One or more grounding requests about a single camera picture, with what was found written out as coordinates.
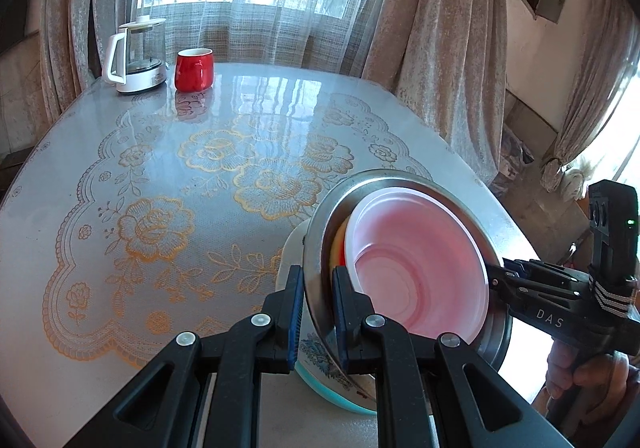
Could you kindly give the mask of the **person's right hand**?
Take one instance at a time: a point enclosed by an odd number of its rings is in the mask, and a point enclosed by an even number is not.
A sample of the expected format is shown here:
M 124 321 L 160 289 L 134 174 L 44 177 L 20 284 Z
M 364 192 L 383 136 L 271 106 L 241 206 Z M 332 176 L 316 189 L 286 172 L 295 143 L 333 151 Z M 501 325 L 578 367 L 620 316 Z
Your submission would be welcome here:
M 597 355 L 575 367 L 578 350 L 555 340 L 547 358 L 546 389 L 554 399 L 559 399 L 572 387 L 602 390 L 603 400 L 617 404 L 626 394 L 629 374 L 627 355 Z

